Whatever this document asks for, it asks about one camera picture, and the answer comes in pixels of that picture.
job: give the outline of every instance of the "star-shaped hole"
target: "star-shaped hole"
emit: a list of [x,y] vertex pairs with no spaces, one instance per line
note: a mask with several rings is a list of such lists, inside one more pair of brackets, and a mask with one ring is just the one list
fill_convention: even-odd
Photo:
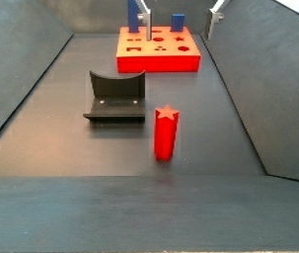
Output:
[[168,105],[166,105],[164,108],[156,108],[156,110],[159,112],[159,119],[167,117],[174,120],[174,115],[179,113],[179,111],[174,110]]
[[184,42],[184,38],[183,38],[183,37],[176,37],[175,40],[176,40],[178,42]]

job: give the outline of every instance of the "red star-shaped block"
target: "red star-shaped block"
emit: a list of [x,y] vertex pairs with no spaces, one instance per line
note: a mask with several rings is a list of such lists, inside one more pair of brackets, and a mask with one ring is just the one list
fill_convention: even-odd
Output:
[[158,118],[162,119],[164,117],[174,120],[174,114],[178,114],[179,111],[174,110],[168,105],[164,106],[164,108],[156,108],[159,115]]

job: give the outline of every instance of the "black chair-shaped object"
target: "black chair-shaped object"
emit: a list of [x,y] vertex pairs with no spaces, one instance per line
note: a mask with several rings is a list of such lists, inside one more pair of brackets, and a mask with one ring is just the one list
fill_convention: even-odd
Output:
[[94,102],[88,120],[136,120],[146,118],[146,73],[110,78],[90,71]]

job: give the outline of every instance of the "gray floor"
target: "gray floor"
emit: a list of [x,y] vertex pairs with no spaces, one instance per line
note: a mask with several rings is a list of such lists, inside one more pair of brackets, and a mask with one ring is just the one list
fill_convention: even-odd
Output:
[[[82,117],[88,70],[116,75],[116,37],[71,41],[0,134],[0,252],[299,251],[299,183],[263,176],[196,41],[198,73],[148,74],[143,126]],[[180,125],[172,160],[156,163],[164,104]]]
[[299,183],[0,178],[0,252],[299,251]]
[[[116,76],[118,36],[76,36],[0,136],[0,177],[263,175],[214,63],[196,73],[150,73],[143,125],[94,126],[88,71]],[[174,157],[152,157],[154,108],[180,111]]]

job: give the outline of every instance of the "shape sorter hole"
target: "shape sorter hole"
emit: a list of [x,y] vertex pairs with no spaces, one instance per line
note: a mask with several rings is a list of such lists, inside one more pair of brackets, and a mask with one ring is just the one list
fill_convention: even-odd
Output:
[[179,46],[179,47],[178,47],[178,50],[179,50],[179,51],[188,51],[190,48],[188,48],[187,46]]
[[163,48],[163,46],[158,46],[154,50],[155,51],[166,51],[166,48]]
[[183,37],[176,37],[175,40],[176,40],[178,42],[184,42],[184,38],[183,38]]
[[127,47],[127,51],[131,50],[142,51],[143,49],[140,47]]
[[163,42],[163,41],[164,41],[164,38],[162,38],[162,37],[155,37],[152,40],[154,40],[155,42]]

